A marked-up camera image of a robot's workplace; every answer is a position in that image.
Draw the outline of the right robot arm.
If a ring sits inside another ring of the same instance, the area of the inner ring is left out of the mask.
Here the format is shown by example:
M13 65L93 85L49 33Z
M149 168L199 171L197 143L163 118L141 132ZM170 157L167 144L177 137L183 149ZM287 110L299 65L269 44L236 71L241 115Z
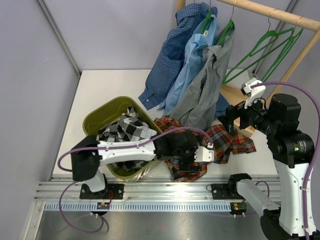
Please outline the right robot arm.
M240 129L253 127L266 136L280 180L281 204L270 200L247 173L230 175L227 193L244 198L255 210L260 226L269 240L318 240L309 200L303 200L304 181L309 181L308 167L315 152L312 138L298 130L301 105L296 97L277 93L268 109L256 98L251 106L245 102L230 105L218 120L228 133L234 131L234 120Z

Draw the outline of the green hanger with metal hook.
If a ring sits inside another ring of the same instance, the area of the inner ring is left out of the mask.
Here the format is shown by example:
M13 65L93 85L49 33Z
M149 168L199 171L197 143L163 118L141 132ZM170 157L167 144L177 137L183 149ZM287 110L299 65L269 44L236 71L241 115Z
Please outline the green hanger with metal hook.
M302 19L302 17L297 21L295 27L293 28L293 33L284 41L285 45L283 46L282 50L280 51L279 55L277 56L277 58L275 59L273 64L270 66L270 68L267 70L267 72L262 77L262 79L261 79L262 82L266 82L268 80L268 78L273 74L273 72L280 65L282 60L286 57L288 52L292 49L294 44L297 42L297 40L299 39L299 37L303 33L304 29L301 28L295 34L297 24L300 22L301 19Z

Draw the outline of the black white checkered shirt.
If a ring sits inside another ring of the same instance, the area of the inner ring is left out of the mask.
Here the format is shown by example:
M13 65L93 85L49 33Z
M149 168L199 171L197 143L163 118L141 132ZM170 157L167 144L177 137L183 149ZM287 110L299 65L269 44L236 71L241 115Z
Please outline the black white checkered shirt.
M113 123L106 124L97 133L96 139L105 142L136 142L151 139L157 135L157 131L149 128L149 125L140 119L135 108L129 106L121 117ZM112 163L115 171L135 173L147 164L146 161L132 160Z

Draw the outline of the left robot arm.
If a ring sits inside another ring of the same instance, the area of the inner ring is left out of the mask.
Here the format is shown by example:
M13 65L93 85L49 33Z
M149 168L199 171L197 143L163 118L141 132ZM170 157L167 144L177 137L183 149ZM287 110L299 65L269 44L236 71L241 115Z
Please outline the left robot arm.
M103 199L108 194L108 186L99 167L119 162L150 162L170 158L193 161L198 146L197 137L190 131L163 133L132 142L98 141L94 135L88 135L71 149L72 179L87 187L89 199Z

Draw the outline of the green hanger of plaid shirt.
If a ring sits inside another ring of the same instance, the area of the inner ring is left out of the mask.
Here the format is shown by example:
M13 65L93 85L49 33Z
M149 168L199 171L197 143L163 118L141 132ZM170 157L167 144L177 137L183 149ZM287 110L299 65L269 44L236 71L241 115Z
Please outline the green hanger of plaid shirt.
M250 65L248 65L246 68L242 69L239 73L237 73L236 75L229 77L230 74L237 69L237 67L240 66L240 64L242 64L246 59L253 57L254 55L258 54L259 52L261 52L262 50L265 50L268 46L270 46L271 44L273 44L280 36L285 35L287 33L290 33L290 36L293 35L295 29L293 27L286 29L286 30L282 30L282 31L275 31L275 30L270 30L271 27L271 23L270 23L270 18L272 16L272 14L278 10L277 8L273 9L272 12L270 13L269 17L268 17L268 30L267 32L257 41L257 43L255 44L255 46L252 48L252 50L246 55L244 56L237 64L235 67L231 68L229 70L229 72L225 75L224 79L223 79L223 84L227 84L229 82L231 82L233 79L235 79L237 76L239 76L240 74L242 74L244 71L248 70L250 67L254 66L255 64L257 64L259 61L263 60L264 58L266 58L268 55L270 55L273 51L275 51L276 49L278 49L280 46L282 46L289 38L287 38L285 41L283 41L282 43L280 43L278 46L272 48L271 50L269 50L267 53L263 53L262 56L260 58L258 58L257 60L255 60L254 62L252 62Z

